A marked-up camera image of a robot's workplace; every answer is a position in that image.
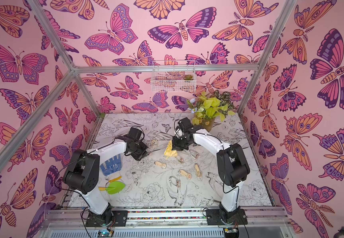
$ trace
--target white wire basket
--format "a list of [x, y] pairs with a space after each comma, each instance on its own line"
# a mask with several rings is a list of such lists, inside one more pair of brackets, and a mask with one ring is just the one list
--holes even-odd
[[[165, 67], [166, 62], [169, 60], [155, 60], [153, 61], [153, 69], [151, 76], [151, 88], [152, 92], [159, 92], [165, 90], [167, 92], [189, 92], [194, 93], [196, 91], [196, 71], [195, 62], [193, 64], [186, 64], [189, 60], [174, 60], [182, 61], [183, 65], [173, 65], [172, 67]], [[156, 65], [157, 62], [163, 62], [164, 65]], [[187, 75], [192, 76], [192, 80], [184, 80]]]

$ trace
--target butterfly wallpaper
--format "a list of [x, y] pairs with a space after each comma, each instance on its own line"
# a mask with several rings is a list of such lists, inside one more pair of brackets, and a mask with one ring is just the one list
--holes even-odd
[[344, 3], [299, 1], [264, 73], [243, 116], [271, 194], [297, 237], [333, 237], [344, 226]]

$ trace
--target purple butterfly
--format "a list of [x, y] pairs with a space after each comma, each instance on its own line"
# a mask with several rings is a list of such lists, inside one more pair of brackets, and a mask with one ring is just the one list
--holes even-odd
[[181, 97], [181, 96], [172, 96], [172, 102], [177, 105], [176, 109], [180, 109], [181, 111], [185, 112], [189, 105], [188, 105], [188, 99]]
[[250, 121], [250, 133], [252, 134], [250, 139], [253, 142], [253, 145], [257, 145], [257, 147], [259, 146], [258, 153], [262, 155], [264, 159], [266, 159], [266, 155], [269, 157], [275, 155], [276, 150], [274, 146], [268, 140], [262, 139], [263, 136], [260, 135], [258, 128], [253, 121]]
[[328, 221], [323, 212], [335, 212], [331, 207], [327, 205], [318, 206], [318, 204], [316, 203], [323, 203], [331, 200], [333, 197], [335, 197], [335, 190], [329, 187], [318, 188], [311, 183], [307, 184], [307, 188], [303, 184], [298, 184], [297, 187], [302, 193], [299, 194], [299, 196], [303, 199], [302, 200], [300, 198], [296, 198], [296, 202], [298, 203], [299, 207], [304, 210], [304, 215], [306, 216], [307, 220], [315, 226], [319, 235], [322, 238], [328, 238], [326, 228], [324, 227], [324, 224], [319, 215], [315, 211], [319, 211], [319, 214], [322, 217], [323, 221], [331, 227], [333, 227], [332, 224]]
[[158, 111], [158, 107], [160, 108], [169, 107], [168, 103], [166, 102], [167, 98], [168, 98], [167, 92], [163, 90], [158, 93], [155, 93], [155, 95], [152, 98], [152, 101], [150, 98], [149, 102], [145, 101], [141, 103], [136, 103], [135, 105], [132, 106], [132, 109], [155, 113]]
[[63, 126], [62, 128], [63, 133], [67, 134], [68, 131], [70, 131], [70, 129], [71, 129], [71, 132], [74, 133], [75, 126], [78, 124], [79, 109], [73, 113], [73, 108], [72, 108], [70, 110], [70, 113], [68, 113], [67, 109], [65, 108], [66, 115], [58, 107], [54, 108], [54, 111], [58, 117], [58, 123], [60, 124], [60, 126]]
[[41, 224], [45, 220], [47, 211], [55, 209], [57, 204], [51, 201], [55, 199], [54, 194], [57, 194], [61, 191], [62, 177], [59, 176], [60, 173], [58, 172], [58, 169], [54, 165], [51, 165], [45, 179], [46, 196], [44, 197], [42, 194], [42, 200], [40, 201], [40, 204], [41, 202], [44, 203], [34, 215], [32, 222], [29, 225], [29, 230], [26, 238], [34, 237], [34, 235], [37, 234], [37, 232], [40, 230]]
[[114, 97], [121, 97], [124, 99], [131, 98], [133, 100], [136, 100], [138, 99], [136, 96], [138, 96], [139, 94], [143, 94], [143, 91], [139, 89], [139, 85], [134, 83], [130, 76], [126, 76], [126, 85], [128, 88], [126, 88], [124, 83], [122, 82], [119, 82], [119, 83], [122, 85], [122, 88], [117, 88], [117, 87], [115, 88], [118, 90], [124, 90], [124, 91], [116, 91], [116, 92], [110, 93], [110, 95]]
[[269, 39], [270, 35], [265, 35], [259, 37], [256, 42], [253, 45], [253, 49], [251, 50], [252, 52], [256, 53], [258, 51], [261, 51], [265, 48], [266, 42]]
[[242, 95], [245, 93], [247, 85], [249, 84], [249, 81], [246, 80], [246, 78], [241, 78], [238, 81], [238, 89], [233, 88], [234, 92], [230, 93], [230, 100], [232, 102], [236, 101], [239, 102], [242, 99]]
[[[205, 60], [197, 55], [186, 55], [185, 60], [188, 60], [187, 64], [227, 64], [229, 51], [225, 49], [225, 45], [218, 43], [214, 46], [211, 55], [205, 58]], [[203, 76], [206, 71], [196, 71], [197, 76]]]
[[165, 43], [165, 46], [168, 49], [172, 49], [173, 47], [181, 48], [183, 47], [183, 39], [188, 40], [188, 35], [191, 37], [194, 43], [198, 43], [201, 38], [207, 37], [209, 35], [208, 30], [196, 27], [211, 27], [215, 16], [216, 8], [205, 8], [189, 18], [185, 26], [182, 23], [185, 20], [182, 20], [180, 23], [175, 23], [179, 24], [179, 27], [169, 25], [156, 26], [148, 31], [148, 35], [160, 43], [164, 43], [169, 39]]
[[286, 209], [287, 214], [292, 215], [293, 206], [291, 205], [289, 193], [284, 187], [285, 181], [283, 180], [286, 178], [287, 173], [289, 172], [289, 158], [287, 155], [282, 153], [282, 156], [277, 158], [275, 164], [270, 164], [270, 172], [275, 177], [271, 180], [272, 190], [278, 194], [279, 200]]
[[55, 161], [61, 161], [62, 165], [66, 166], [67, 164], [69, 164], [74, 151], [82, 146], [82, 140], [83, 135], [80, 134], [74, 139], [72, 144], [67, 144], [69, 147], [66, 147], [64, 145], [55, 146], [50, 150], [49, 156], [53, 157]]

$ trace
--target metal rail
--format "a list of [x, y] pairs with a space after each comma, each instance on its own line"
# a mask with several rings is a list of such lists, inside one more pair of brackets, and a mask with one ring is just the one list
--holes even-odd
[[251, 96], [251, 93], [253, 92], [255, 85], [257, 84], [260, 76], [262, 75], [264, 67], [267, 64], [267, 61], [270, 58], [270, 54], [274, 49], [275, 43], [278, 41], [279, 35], [281, 34], [288, 18], [290, 17], [290, 13], [295, 7], [296, 1], [297, 0], [286, 0], [286, 2], [284, 3], [284, 6], [280, 14], [275, 21], [273, 31], [271, 32], [269, 36], [265, 49], [259, 59], [258, 63], [260, 67], [258, 68], [256, 72], [254, 72], [253, 76], [251, 77], [249, 81], [249, 85], [247, 86], [244, 96], [242, 98], [242, 101], [240, 103], [240, 106], [238, 107], [239, 115], [242, 114], [242, 111], [244, 110], [246, 103], [249, 100], [249, 97]]

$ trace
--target orange butterfly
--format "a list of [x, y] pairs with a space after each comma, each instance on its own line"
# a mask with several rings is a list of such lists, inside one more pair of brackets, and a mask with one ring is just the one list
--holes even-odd
[[270, 63], [270, 58], [267, 62], [267, 64], [264, 67], [264, 72], [262, 76], [265, 76], [265, 82], [270, 79], [270, 75], [273, 75], [278, 72], [278, 66], [277, 65], [270, 65], [274, 63]]
[[299, 63], [306, 64], [307, 52], [301, 36], [307, 42], [308, 37], [305, 33], [308, 33], [314, 28], [314, 26], [310, 26], [324, 16], [335, 5], [335, 3], [336, 0], [319, 2], [311, 9], [311, 11], [310, 8], [306, 8], [303, 10], [303, 12], [299, 12], [299, 6], [296, 5], [294, 20], [295, 23], [304, 31], [301, 29], [294, 30], [293, 33], [295, 36], [298, 36], [298, 38], [287, 41], [282, 46], [281, 50], [279, 50], [279, 53], [282, 53], [283, 50], [287, 50], [287, 53], [290, 55], [293, 53], [294, 60], [298, 61]]
[[[88, 57], [87, 55], [83, 55], [84, 60], [90, 67], [100, 67], [102, 64], [91, 57]], [[108, 92], [110, 92], [110, 87], [107, 83], [105, 83], [103, 80], [107, 80], [105, 76], [115, 76], [119, 73], [95, 73], [95, 74], [87, 74], [89, 77], [82, 78], [83, 82], [86, 85], [95, 85], [97, 87], [105, 88]]]
[[305, 169], [312, 170], [310, 157], [299, 141], [301, 141], [302, 137], [309, 137], [301, 135], [315, 128], [315, 126], [317, 126], [322, 120], [322, 116], [317, 113], [314, 115], [310, 113], [303, 115], [298, 119], [291, 117], [287, 120], [286, 116], [284, 116], [284, 119], [287, 121], [286, 130], [289, 135], [284, 137], [283, 143], [280, 144], [280, 146], [284, 145], [287, 151], [293, 152], [293, 156], [296, 158], [296, 161], [298, 161]]
[[248, 56], [250, 57], [250, 59], [244, 55], [235, 55], [234, 60], [236, 61], [237, 64], [257, 64], [258, 63], [260, 55], [257, 55], [254, 58], [252, 58], [250, 55]]
[[9, 35], [13, 37], [20, 37], [22, 26], [29, 19], [29, 12], [24, 8], [17, 6], [4, 5], [0, 6], [0, 26]]
[[[32, 160], [41, 160], [42, 163], [45, 163], [42, 159], [42, 156], [45, 154], [45, 146], [48, 144], [51, 136], [51, 125], [47, 125], [41, 129], [34, 137], [34, 139], [25, 139], [24, 142], [18, 147], [17, 151], [14, 153], [12, 158], [9, 160], [12, 162], [12, 166], [8, 168], [8, 172], [11, 171], [12, 167], [15, 164], [20, 164], [24, 162], [26, 158], [30, 157]], [[8, 124], [0, 122], [0, 142], [5, 145], [12, 136], [16, 133], [16, 129], [11, 127]]]
[[[234, 0], [234, 3], [236, 4], [238, 11], [243, 18], [256, 18], [265, 16], [278, 6], [278, 3], [275, 3], [269, 8], [265, 8], [260, 1], [253, 3], [253, 0]], [[241, 23], [245, 26], [254, 25], [254, 21], [249, 19], [241, 19], [236, 12], [234, 12], [234, 17], [236, 17], [237, 21], [229, 22], [229, 25], [236, 23]], [[246, 39], [248, 40], [249, 46], [251, 46], [251, 44], [253, 44], [253, 34], [248, 28], [242, 26], [241, 24], [225, 28], [214, 34], [212, 38], [217, 40], [231, 40], [233, 38], [235, 38], [235, 40]]]
[[5, 220], [10, 226], [16, 226], [16, 214], [14, 214], [12, 208], [14, 209], [25, 209], [33, 204], [36, 199], [36, 191], [34, 186], [36, 185], [38, 170], [35, 168], [27, 174], [27, 176], [22, 180], [21, 184], [18, 186], [16, 192], [13, 195], [12, 200], [7, 204], [9, 198], [9, 192], [16, 183], [8, 191], [8, 198], [6, 202], [0, 206], [0, 228], [2, 223], [2, 217], [5, 216]]
[[[99, 6], [110, 10], [110, 8], [108, 8], [107, 4], [103, 0], [93, 1], [98, 3]], [[57, 11], [71, 13], [76, 13], [80, 9], [78, 16], [85, 20], [91, 20], [94, 17], [94, 8], [90, 0], [52, 0], [50, 3], [50, 7]]]

